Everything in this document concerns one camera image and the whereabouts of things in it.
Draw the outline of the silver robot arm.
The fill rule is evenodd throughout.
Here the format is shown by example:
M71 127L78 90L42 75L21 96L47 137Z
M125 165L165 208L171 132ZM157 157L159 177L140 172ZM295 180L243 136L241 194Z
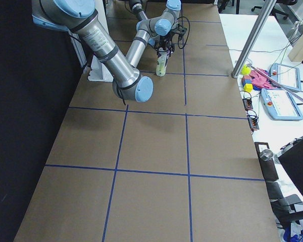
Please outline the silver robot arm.
M141 1L129 6L139 22L133 42L124 55L98 19L94 1L32 1L33 22L42 28L79 35L113 76L113 91L124 101L148 101L154 85L137 69L142 54L155 37L164 37L177 26L181 1L167 1L159 17L149 19Z
M136 30L144 30L149 34L148 44L151 47L155 46L155 40L152 37L152 30L149 26L150 19L147 18L145 11L142 8L142 1L130 0L129 1L130 11L136 16L138 19L138 23L136 24Z

